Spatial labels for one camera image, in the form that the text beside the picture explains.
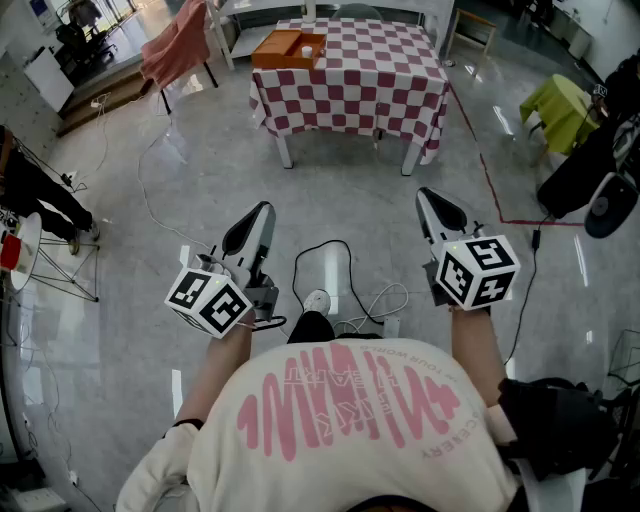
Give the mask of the red white checkered tablecloth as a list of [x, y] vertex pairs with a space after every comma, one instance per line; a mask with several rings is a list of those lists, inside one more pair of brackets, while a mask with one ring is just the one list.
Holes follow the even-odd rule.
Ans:
[[314, 129], [382, 131], [417, 145], [422, 164], [434, 159], [450, 81], [423, 27], [353, 18], [290, 19], [277, 27], [321, 35], [325, 50], [311, 70], [253, 70], [256, 126], [278, 138]]

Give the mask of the black office chair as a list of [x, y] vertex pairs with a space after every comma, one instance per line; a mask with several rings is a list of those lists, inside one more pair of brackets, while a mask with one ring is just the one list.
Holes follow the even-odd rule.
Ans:
[[99, 27], [107, 17], [98, 0], [64, 0], [56, 14], [60, 19], [55, 29], [56, 38], [76, 63], [88, 64], [104, 56], [114, 57], [117, 46], [108, 38], [115, 25]]

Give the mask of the wooden step platform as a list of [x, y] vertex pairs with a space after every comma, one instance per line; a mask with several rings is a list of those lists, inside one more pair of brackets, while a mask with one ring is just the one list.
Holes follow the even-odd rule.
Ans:
[[109, 76], [97, 78], [92, 85], [76, 89], [59, 113], [62, 119], [57, 137], [96, 120], [103, 114], [144, 97], [154, 81], [145, 79], [138, 64], [133, 64]]

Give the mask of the grey round-backed chair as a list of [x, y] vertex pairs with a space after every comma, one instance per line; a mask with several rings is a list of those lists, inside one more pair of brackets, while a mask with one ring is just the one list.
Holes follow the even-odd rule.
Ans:
[[381, 13], [370, 5], [364, 3], [351, 3], [341, 5], [332, 15], [332, 19], [365, 19], [382, 21]]

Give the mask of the white table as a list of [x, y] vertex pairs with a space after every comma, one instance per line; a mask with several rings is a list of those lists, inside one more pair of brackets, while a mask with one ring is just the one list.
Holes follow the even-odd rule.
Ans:
[[[282, 166], [285, 169], [292, 169], [294, 164], [289, 153], [286, 139], [275, 137], [274, 141], [278, 149]], [[401, 175], [411, 176], [415, 166], [421, 161], [421, 158], [422, 158], [422, 147], [416, 143], [410, 142], [408, 145], [404, 160], [402, 162]]]

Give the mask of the white and black round device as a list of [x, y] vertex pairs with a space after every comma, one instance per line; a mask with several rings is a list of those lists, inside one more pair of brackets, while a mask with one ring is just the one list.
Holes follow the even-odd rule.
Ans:
[[640, 199], [640, 190], [628, 173], [608, 173], [592, 196], [584, 221], [586, 233], [595, 239], [613, 234]]

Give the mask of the red cup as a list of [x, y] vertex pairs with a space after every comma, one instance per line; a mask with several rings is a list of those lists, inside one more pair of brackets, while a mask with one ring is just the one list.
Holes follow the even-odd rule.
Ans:
[[0, 239], [0, 269], [16, 270], [20, 264], [22, 242], [15, 235], [5, 232]]

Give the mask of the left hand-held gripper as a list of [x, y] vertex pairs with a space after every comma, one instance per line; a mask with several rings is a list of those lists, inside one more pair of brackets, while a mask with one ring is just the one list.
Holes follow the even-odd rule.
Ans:
[[221, 339], [235, 326], [252, 331], [280, 328], [287, 318], [274, 313], [279, 289], [261, 270], [269, 255], [276, 213], [259, 202], [224, 235], [224, 257], [199, 254], [197, 268], [188, 265], [190, 247], [181, 247], [182, 268], [164, 304], [189, 326]]

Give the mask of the pink cloth-covered chair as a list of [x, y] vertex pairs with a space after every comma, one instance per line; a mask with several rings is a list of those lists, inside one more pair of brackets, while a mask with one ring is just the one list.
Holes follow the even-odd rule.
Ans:
[[141, 48], [140, 72], [159, 88], [168, 115], [171, 108], [164, 88], [194, 67], [202, 65], [213, 87], [219, 87], [207, 63], [210, 51], [205, 36], [206, 14], [205, 0], [185, 0], [171, 23]]

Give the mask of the person's right forearm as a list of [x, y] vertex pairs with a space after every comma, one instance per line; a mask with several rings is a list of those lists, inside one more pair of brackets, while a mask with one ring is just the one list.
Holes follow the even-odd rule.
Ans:
[[460, 364], [487, 407], [498, 404], [507, 378], [490, 314], [450, 306], [452, 357]]

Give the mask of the orange cardboard box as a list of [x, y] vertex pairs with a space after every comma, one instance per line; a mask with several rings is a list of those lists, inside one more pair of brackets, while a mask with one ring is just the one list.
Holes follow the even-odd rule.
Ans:
[[[312, 56], [302, 56], [303, 46], [311, 46]], [[306, 69], [315, 68], [325, 53], [326, 36], [301, 30], [276, 29], [251, 54], [254, 68], [259, 69]]]

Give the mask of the person's white shoe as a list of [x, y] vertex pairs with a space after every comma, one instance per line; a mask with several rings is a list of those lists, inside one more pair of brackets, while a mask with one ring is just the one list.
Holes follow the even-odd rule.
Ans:
[[331, 296], [323, 289], [312, 291], [303, 302], [304, 313], [315, 312], [327, 317], [330, 309]]

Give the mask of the green cloth-covered table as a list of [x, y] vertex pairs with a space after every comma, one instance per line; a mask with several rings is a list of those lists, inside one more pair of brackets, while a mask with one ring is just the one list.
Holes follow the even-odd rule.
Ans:
[[519, 106], [522, 123], [536, 112], [552, 153], [569, 156], [599, 128], [586, 92], [568, 78], [553, 74]]

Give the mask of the black bag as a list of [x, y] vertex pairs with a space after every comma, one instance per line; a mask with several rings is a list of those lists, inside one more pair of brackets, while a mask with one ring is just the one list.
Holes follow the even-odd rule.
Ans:
[[599, 470], [618, 444], [613, 402], [562, 378], [530, 383], [505, 379], [498, 403], [515, 438], [498, 448], [505, 460], [526, 460], [534, 476]]

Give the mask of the white cabinet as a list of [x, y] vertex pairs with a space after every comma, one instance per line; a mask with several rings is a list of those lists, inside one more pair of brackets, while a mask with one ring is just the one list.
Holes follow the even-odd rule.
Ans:
[[48, 48], [41, 47], [33, 55], [24, 67], [24, 73], [56, 113], [61, 111], [74, 91], [73, 84]]

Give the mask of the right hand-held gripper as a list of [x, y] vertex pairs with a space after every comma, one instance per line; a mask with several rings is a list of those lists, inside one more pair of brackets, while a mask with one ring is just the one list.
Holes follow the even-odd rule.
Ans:
[[439, 190], [421, 187], [416, 210], [431, 243], [424, 268], [435, 305], [470, 311], [509, 297], [520, 262], [506, 236], [481, 236], [475, 211]]

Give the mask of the red floor tape line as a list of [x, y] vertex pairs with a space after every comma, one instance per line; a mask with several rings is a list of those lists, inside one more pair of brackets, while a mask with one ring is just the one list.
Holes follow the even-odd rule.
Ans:
[[574, 228], [574, 227], [575, 228], [584, 227], [584, 222], [582, 222], [582, 223], [580, 223], [580, 222], [563, 222], [563, 221], [557, 221], [557, 220], [551, 221], [551, 220], [547, 220], [546, 217], [543, 220], [505, 219], [504, 218], [503, 211], [502, 211], [502, 208], [501, 208], [501, 204], [500, 204], [500, 201], [499, 201], [499, 197], [498, 197], [498, 195], [496, 193], [496, 189], [495, 189], [495, 187], [494, 187], [494, 185], [492, 183], [491, 176], [489, 174], [489, 169], [488, 169], [488, 166], [487, 166], [486, 161], [484, 159], [484, 155], [483, 155], [481, 147], [479, 145], [479, 140], [478, 140], [478, 137], [477, 137], [476, 132], [474, 130], [474, 127], [473, 127], [473, 125], [472, 125], [472, 123], [471, 123], [471, 121], [470, 121], [470, 119], [469, 119], [469, 117], [468, 117], [468, 115], [467, 115], [467, 113], [466, 113], [466, 111], [464, 109], [463, 104], [461, 103], [461, 100], [460, 100], [460, 98], [459, 98], [454, 86], [450, 85], [449, 86], [449, 90], [450, 90], [450, 94], [452, 95], [455, 103], [457, 104], [457, 106], [458, 106], [458, 108], [460, 110], [460, 113], [461, 113], [461, 115], [462, 115], [462, 117], [464, 119], [464, 122], [465, 122], [465, 125], [466, 125], [467, 129], [469, 130], [469, 132], [471, 133], [471, 136], [473, 137], [473, 140], [474, 140], [474, 143], [475, 143], [475, 147], [476, 147], [476, 151], [477, 151], [478, 158], [479, 158], [479, 162], [480, 162], [481, 168], [483, 170], [485, 180], [486, 180], [487, 185], [489, 187], [489, 190], [490, 190], [490, 193], [491, 193], [491, 197], [492, 197], [492, 200], [493, 200], [493, 204], [494, 204], [494, 207], [496, 209], [496, 212], [497, 212], [497, 215], [498, 215], [498, 218], [499, 218], [499, 222], [501, 224], [504, 224], [504, 225], [513, 225], [513, 226], [530, 226], [530, 227], [533, 227], [533, 226], [540, 226], [540, 227], [542, 227], [542, 226], [558, 226], [558, 227], [572, 227], [572, 228]]

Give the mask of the person's left forearm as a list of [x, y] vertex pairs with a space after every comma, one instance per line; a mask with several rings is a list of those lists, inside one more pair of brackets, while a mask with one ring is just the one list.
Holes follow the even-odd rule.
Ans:
[[204, 362], [176, 417], [177, 422], [207, 420], [225, 384], [250, 358], [255, 319], [255, 312], [249, 311], [224, 338], [210, 342]]

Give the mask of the person's leg in black trousers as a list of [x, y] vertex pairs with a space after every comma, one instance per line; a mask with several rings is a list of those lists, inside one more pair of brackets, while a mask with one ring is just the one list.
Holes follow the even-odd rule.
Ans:
[[332, 325], [321, 312], [305, 311], [298, 319], [287, 343], [323, 343], [334, 339]]

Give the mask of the wooden chair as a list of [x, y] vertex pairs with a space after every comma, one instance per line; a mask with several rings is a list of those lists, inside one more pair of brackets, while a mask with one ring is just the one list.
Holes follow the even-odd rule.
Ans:
[[480, 59], [476, 64], [476, 67], [479, 67], [488, 56], [496, 32], [496, 24], [472, 12], [456, 8], [453, 28], [446, 47], [445, 59], [448, 59], [454, 41], [460, 40], [481, 51]]

